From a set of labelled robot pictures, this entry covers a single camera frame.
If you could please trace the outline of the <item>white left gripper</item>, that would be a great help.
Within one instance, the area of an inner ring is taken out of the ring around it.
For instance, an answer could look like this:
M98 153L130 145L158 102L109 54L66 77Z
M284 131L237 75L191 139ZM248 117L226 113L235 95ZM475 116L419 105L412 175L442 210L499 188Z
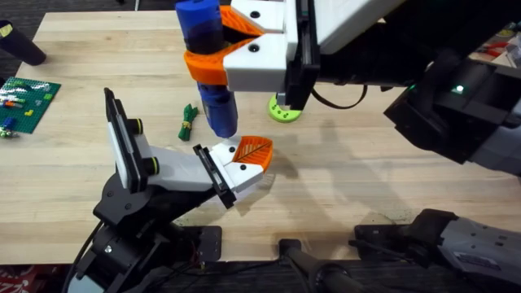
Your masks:
M262 179L272 160L272 141L233 136L211 149L223 165L197 145L193 155L152 146L145 135L109 135L116 172L103 187L94 215L110 227L161 227L218 197L232 208L240 193Z

